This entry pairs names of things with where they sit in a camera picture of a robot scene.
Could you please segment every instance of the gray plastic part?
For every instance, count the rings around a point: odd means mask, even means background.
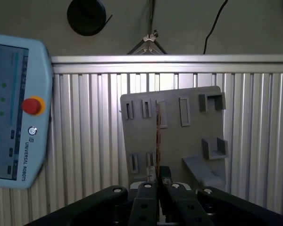
[[[132,101],[129,100],[125,102],[125,111],[123,112],[126,120],[133,119]]]
[[[170,167],[172,180],[186,183],[192,189],[196,189],[201,181],[206,181],[207,179],[201,178],[201,175],[198,178],[195,177],[193,170],[198,171],[198,169],[191,170],[183,162],[183,158],[198,157],[206,163],[208,171],[214,172],[213,174],[222,180],[222,184],[225,184],[225,156],[214,155],[214,150],[227,153],[226,142],[223,141],[223,111],[216,110],[214,107],[211,109],[209,100],[209,108],[205,113],[201,112],[199,108],[201,95],[212,97],[213,100],[218,99],[218,96],[223,96],[217,86],[121,96],[129,184],[136,181],[147,181],[146,168],[149,166],[149,162],[156,162],[154,160],[156,103],[160,103],[161,112],[160,165]],[[143,100],[147,100],[149,103],[148,109],[152,117],[144,117]],[[130,106],[130,103],[134,118],[127,120],[127,106]],[[219,148],[217,147],[217,138],[221,140]],[[203,139],[208,143],[206,151],[203,148]],[[133,154],[137,154],[138,171],[136,171],[136,167],[135,170],[132,169]]]
[[[155,152],[147,153],[147,166],[156,166],[156,153]]]
[[[149,166],[147,170],[147,181],[148,182],[157,182],[156,181],[156,169],[155,166]]]
[[[203,156],[206,159],[224,159],[228,157],[227,141],[214,138],[214,139],[202,139]]]
[[[160,128],[161,129],[167,128],[166,102],[164,99],[157,99],[156,103],[160,105]]]
[[[152,117],[151,100],[149,98],[141,100],[142,115],[144,118]]]
[[[138,173],[138,154],[131,154],[129,157],[130,173]]]
[[[183,158],[183,161],[195,176],[200,186],[212,186],[218,189],[224,189],[225,181],[211,171],[203,158],[187,157]]]
[[[179,98],[181,126],[190,126],[190,102],[188,97]]]
[[[225,93],[200,94],[198,98],[201,112],[225,109]]]

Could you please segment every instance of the black cable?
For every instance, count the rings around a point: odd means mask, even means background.
[[[214,29],[215,29],[215,26],[216,26],[216,24],[217,24],[218,18],[219,18],[220,14],[221,14],[221,11],[223,10],[223,8],[224,8],[225,5],[227,4],[227,2],[228,2],[228,0],[225,0],[225,1],[224,1],[224,3],[222,4],[222,6],[220,7],[220,9],[219,9],[219,11],[218,11],[218,13],[217,13],[216,19],[215,19],[214,24],[213,24],[213,26],[212,26],[212,29],[211,29],[211,31],[209,32],[209,34],[207,35],[207,37],[206,37],[206,41],[205,41],[205,43],[204,43],[203,54],[205,54],[206,51],[207,51],[208,38],[209,38],[209,37],[211,36],[211,34],[213,33],[213,31],[214,31]]]

